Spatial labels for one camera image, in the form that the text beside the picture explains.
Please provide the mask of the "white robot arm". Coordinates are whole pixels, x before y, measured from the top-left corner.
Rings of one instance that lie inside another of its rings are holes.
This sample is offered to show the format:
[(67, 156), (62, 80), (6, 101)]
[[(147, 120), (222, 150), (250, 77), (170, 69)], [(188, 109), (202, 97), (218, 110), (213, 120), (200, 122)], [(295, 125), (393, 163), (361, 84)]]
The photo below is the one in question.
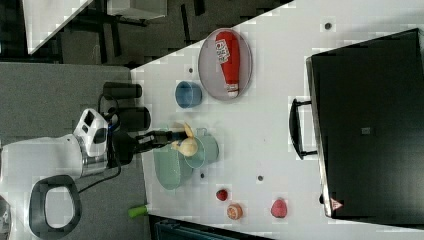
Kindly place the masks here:
[(76, 181), (110, 168), (120, 169), (137, 153), (171, 146), (193, 153), (194, 134), (149, 129), (146, 108), (88, 108), (62, 137), (40, 137), (1, 148), (1, 233), (7, 240), (61, 240), (82, 217)]

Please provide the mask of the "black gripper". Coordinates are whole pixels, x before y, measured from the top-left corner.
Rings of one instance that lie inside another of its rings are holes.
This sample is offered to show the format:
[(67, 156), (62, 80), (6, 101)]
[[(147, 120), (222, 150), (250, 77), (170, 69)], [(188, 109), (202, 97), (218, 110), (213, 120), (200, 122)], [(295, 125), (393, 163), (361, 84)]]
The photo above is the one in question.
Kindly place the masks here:
[(129, 164), (134, 154), (144, 153), (170, 144), (173, 140), (188, 138), (185, 132), (150, 131), (144, 135), (130, 137), (127, 132), (113, 134), (113, 153), (115, 162)]

